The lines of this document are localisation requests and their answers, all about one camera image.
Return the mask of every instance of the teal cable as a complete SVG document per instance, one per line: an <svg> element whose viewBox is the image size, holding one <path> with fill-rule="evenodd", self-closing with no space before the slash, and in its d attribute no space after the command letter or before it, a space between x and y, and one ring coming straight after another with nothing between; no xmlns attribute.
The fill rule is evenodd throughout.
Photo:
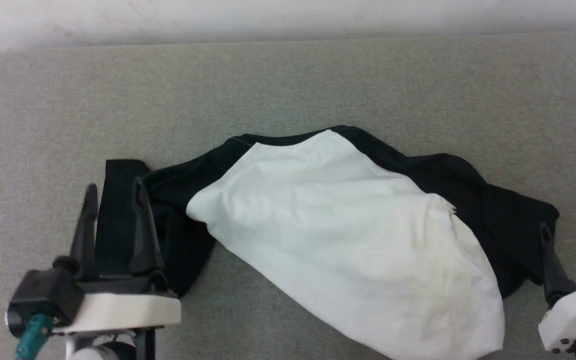
<svg viewBox="0 0 576 360"><path fill-rule="evenodd" d="M39 350L46 344L50 335L53 334L55 323L53 317L45 314L32 315L28 325L19 339L19 344L14 349L16 360L35 360Z"/></svg>

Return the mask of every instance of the t-shirt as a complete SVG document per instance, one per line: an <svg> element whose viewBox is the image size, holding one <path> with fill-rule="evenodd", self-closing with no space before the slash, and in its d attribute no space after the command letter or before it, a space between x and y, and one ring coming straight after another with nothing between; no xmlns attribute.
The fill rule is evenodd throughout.
<svg viewBox="0 0 576 360"><path fill-rule="evenodd" d="M475 360L502 348L496 277L455 207L336 132L254 144L186 213L306 310L390 358Z"/></svg>
<svg viewBox="0 0 576 360"><path fill-rule="evenodd" d="M183 296L215 244L206 223L188 216L191 199L222 178L254 145L294 146L326 130L346 139L382 170L406 176L424 193L437 194L453 205L456 218L473 232L486 254L503 297L517 290L525 278L541 285L539 225L543 222L555 229L559 216L555 207L488 184L461 157L447 153L407 157L368 132L345 125L288 137L231 137L196 159L156 171L138 160L107 161L95 246L101 271L128 272L135 231L131 191L134 178L144 177L164 273L171 289Z"/></svg>

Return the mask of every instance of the raglan shirt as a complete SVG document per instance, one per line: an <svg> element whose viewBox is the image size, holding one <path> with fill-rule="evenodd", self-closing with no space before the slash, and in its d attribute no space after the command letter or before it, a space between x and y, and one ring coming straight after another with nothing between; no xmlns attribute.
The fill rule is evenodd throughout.
<svg viewBox="0 0 576 360"><path fill-rule="evenodd" d="M138 160L107 161L95 246L101 271L128 272L135 229L130 194L134 177L144 177L164 273L171 289L183 296L215 244L206 224L186 213L190 200L217 182L255 144L293 146L325 130L288 137L231 137L194 160L156 171ZM512 294L525 278L541 285L544 274L538 229L544 222L554 230L559 216L555 207L488 184L461 157L447 153L406 157L357 127L339 125L329 130L344 137L378 167L407 176L424 193L438 194L453 205L457 218L473 232L486 254L501 296Z"/></svg>

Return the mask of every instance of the gray couch cushion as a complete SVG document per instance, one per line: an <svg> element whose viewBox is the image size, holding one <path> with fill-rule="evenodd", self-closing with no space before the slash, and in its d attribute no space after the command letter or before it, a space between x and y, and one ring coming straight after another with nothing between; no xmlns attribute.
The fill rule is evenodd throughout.
<svg viewBox="0 0 576 360"><path fill-rule="evenodd" d="M105 159L152 168L241 133L357 125L407 155L465 158L490 183L555 205L576 280L576 33L62 48L0 55L0 359L24 271L68 249ZM542 289L505 301L505 350L545 359ZM302 309L221 246L158 359L382 359ZM53 339L42 359L61 359Z"/></svg>

